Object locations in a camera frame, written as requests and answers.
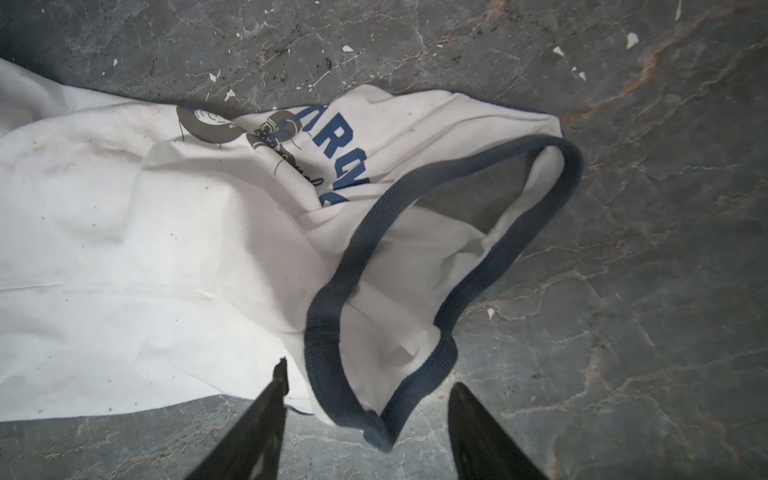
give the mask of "garment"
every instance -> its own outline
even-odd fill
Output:
[[[414,205],[529,151],[487,233]],[[557,118],[463,94],[228,121],[0,61],[0,420],[252,399],[286,356],[288,405],[387,451],[580,176]]]

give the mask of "white fragment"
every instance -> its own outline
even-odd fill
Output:
[[[640,43],[640,39],[637,37],[637,34],[634,32],[631,32],[629,35],[627,35],[627,50],[634,47]]]

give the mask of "white paint chip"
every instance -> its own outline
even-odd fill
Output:
[[[634,32],[631,32],[629,35],[627,35],[627,50],[634,47],[640,43],[640,39],[637,37],[637,34]]]

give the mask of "gray marble surface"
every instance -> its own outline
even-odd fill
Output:
[[[290,414],[281,478],[454,478],[455,381],[550,478],[768,476],[765,1],[3,0],[0,56],[230,117],[370,83],[563,118],[581,186],[463,314],[394,451]],[[429,202],[479,215],[456,189],[515,184],[492,180]],[[0,478],[183,478],[247,403],[0,424]]]

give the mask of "marble floor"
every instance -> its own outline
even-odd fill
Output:
[[[393,452],[291,413],[280,478],[454,478],[455,381],[550,478],[768,477],[768,2],[2,0],[0,56],[228,117],[368,83],[562,118],[581,186],[462,315]],[[515,181],[424,201],[472,219],[458,189]],[[181,479],[247,404],[2,423],[0,478]]]

